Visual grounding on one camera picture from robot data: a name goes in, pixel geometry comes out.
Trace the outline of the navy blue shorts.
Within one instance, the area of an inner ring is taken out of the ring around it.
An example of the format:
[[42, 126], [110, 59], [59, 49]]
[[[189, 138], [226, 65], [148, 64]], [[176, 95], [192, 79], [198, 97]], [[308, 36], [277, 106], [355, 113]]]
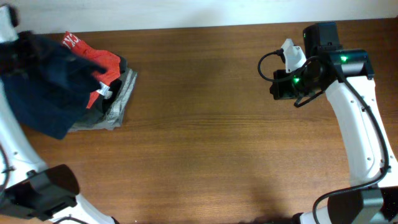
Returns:
[[16, 119], [63, 139], [84, 115], [90, 94], [106, 69], [58, 42], [29, 31], [1, 44], [1, 80]]

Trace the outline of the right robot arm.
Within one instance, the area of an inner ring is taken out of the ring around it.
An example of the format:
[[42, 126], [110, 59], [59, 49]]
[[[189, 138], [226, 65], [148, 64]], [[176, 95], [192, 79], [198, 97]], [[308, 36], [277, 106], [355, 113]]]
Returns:
[[274, 72], [275, 100], [299, 108], [325, 95], [338, 120], [349, 163], [350, 186], [324, 194], [321, 207], [293, 216], [292, 223], [396, 223], [397, 158], [379, 114], [368, 53], [345, 50], [334, 22], [303, 30], [304, 47], [287, 39], [276, 51], [285, 63]]

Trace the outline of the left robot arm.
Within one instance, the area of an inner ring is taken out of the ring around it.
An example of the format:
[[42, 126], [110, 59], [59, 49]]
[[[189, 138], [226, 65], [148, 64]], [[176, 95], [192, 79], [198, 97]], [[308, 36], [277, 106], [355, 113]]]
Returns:
[[117, 224], [80, 192], [65, 164], [49, 168], [30, 145], [1, 93], [1, 215], [43, 222]]

